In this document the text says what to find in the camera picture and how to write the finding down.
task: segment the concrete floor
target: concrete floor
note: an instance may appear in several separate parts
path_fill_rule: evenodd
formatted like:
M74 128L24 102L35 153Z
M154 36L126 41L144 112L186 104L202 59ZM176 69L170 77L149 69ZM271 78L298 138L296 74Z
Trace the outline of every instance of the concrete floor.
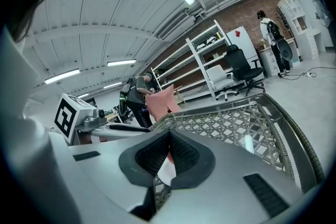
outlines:
M335 53L326 52L318 59L305 60L299 67L292 69L291 74L301 74L312 67L334 67ZM336 69L314 69L317 78L336 76ZM330 169L336 147L336 77L309 79L301 77L289 81L279 77L264 79L266 92L272 96L300 126L322 164L325 173ZM252 89L250 94L261 92ZM229 101L242 98L246 91L239 96L229 95ZM224 102L224 96L219 101L211 97L190 100L181 106L183 110L195 109Z

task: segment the backpack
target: backpack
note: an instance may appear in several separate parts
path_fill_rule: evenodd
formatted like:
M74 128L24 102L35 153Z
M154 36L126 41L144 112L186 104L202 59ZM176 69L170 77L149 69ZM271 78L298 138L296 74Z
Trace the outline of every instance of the backpack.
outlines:
M271 40L280 41L284 38L280 33L279 27L272 20L270 20L268 23L262 24L267 25L267 31Z
M127 112L127 105L126 105L126 101L127 101L127 95L130 92L130 90L132 89L132 84L134 82L135 78L129 78L126 83L124 84L124 86L122 87L121 91L120 91L120 95L119 95L119 114L121 116L125 116L126 112Z

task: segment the brick wall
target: brick wall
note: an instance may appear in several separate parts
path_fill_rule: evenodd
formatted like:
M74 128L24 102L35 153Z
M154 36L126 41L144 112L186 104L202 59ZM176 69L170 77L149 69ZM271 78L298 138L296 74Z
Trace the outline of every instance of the brick wall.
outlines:
M280 0L243 0L226 8L225 10L222 10L221 12L204 20L201 24L192 29L189 33L181 37L179 41L170 46L164 53L162 53L159 57L157 57L150 64L150 66L146 68L146 70L150 71L150 67L157 66L160 62L162 62L165 58L171 55L174 51L182 47L185 44L185 39L187 37L192 39L197 35L199 35L200 33L202 33L204 30L211 27L214 24L213 20L217 20L217 22L219 23L219 25L221 26L221 28L225 33L230 32L240 26L244 26L255 48L257 50L261 49L262 48L261 39L263 37L260 31L260 20L257 19L257 12L261 9L266 13L266 16L268 18L272 19L281 28L282 32L285 35L285 38L286 39L290 38L287 29L283 25L281 17L278 15L276 11L277 4L279 1ZM179 59L176 59L172 64L170 64L170 67L182 61L182 59L184 58L181 57ZM219 64L219 62L222 66L225 66L225 63L222 60L218 61L217 64ZM187 70L189 69L191 70L195 64L197 65L196 61L179 69L178 71L171 74L167 78L173 79L179 76L180 74L187 72ZM200 72L197 72L197 74L192 74L177 81L175 85L176 86L177 84L186 85L198 79L202 79L202 74Z

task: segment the black office chair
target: black office chair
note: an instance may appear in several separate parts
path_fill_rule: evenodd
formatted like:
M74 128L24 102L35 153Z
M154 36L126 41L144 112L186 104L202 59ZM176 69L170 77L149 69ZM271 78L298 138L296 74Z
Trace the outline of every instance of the black office chair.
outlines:
M257 67L257 61L259 59L253 60L256 68L251 68L249 63L247 62L245 55L241 49L237 47L237 45L232 44L227 47L226 55L224 57L225 61L233 68L233 74L238 80L245 80L246 86L242 87L239 90L247 89L248 95L252 88L263 89L263 92L266 92L264 88L263 82L255 82L253 78L259 76L264 70L261 67Z

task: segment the pink cloth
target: pink cloth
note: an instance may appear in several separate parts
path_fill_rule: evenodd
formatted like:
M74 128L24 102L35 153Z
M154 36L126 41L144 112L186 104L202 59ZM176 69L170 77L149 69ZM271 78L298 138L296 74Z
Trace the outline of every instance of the pink cloth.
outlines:
M170 85L161 92L146 96L146 103L149 113L156 121L168 114L168 109L173 113L181 110L175 101L174 85Z

